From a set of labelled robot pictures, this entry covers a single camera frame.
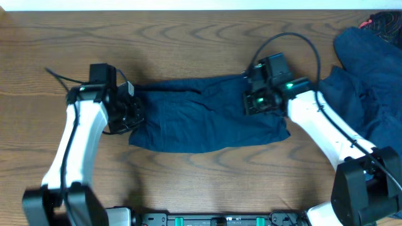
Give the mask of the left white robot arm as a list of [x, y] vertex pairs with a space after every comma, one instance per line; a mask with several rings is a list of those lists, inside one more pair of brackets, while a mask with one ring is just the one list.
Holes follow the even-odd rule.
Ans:
[[132, 225], [128, 207], [105, 208], [92, 190], [98, 145], [105, 127], [123, 134], [144, 120], [134, 86], [85, 84], [67, 94], [65, 129], [41, 186], [24, 192], [22, 206], [29, 225]]

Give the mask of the dark blue shorts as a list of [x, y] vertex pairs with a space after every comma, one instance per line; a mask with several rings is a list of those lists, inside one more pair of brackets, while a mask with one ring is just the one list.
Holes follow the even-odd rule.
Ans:
[[208, 153], [289, 138], [281, 111], [246, 115], [246, 90], [242, 75], [138, 85], [145, 117], [129, 144], [162, 153]]

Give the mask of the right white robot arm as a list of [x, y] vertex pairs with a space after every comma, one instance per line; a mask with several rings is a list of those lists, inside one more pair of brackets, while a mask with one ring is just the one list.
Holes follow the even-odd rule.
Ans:
[[307, 210], [309, 225], [373, 225], [401, 211], [401, 164], [355, 132], [307, 78], [272, 85], [250, 78], [246, 114], [282, 110], [317, 144], [335, 170], [330, 201]]

